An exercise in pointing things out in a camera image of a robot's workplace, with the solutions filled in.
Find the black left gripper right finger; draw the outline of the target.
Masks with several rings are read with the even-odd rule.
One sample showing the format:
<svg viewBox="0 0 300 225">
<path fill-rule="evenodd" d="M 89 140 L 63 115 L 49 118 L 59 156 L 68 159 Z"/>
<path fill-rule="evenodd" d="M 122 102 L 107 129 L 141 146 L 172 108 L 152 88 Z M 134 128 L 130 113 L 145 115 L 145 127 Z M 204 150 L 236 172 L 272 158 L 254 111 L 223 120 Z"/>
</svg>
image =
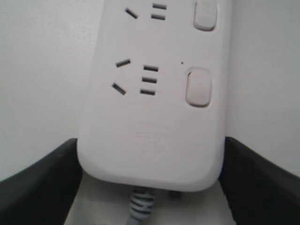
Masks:
<svg viewBox="0 0 300 225">
<path fill-rule="evenodd" d="M 238 140 L 225 139 L 219 182 L 238 225 L 298 225 L 300 179 Z"/>
</svg>

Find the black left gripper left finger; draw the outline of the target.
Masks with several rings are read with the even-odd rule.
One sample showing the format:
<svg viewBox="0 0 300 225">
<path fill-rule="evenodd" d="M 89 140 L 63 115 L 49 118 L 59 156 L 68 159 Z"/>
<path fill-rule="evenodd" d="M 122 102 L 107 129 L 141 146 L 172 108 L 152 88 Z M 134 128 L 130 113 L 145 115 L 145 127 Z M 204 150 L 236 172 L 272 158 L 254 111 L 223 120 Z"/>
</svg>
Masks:
<svg viewBox="0 0 300 225">
<path fill-rule="evenodd" d="M 77 139 L 71 138 L 0 183 L 2 225 L 62 225 L 83 176 Z"/>
</svg>

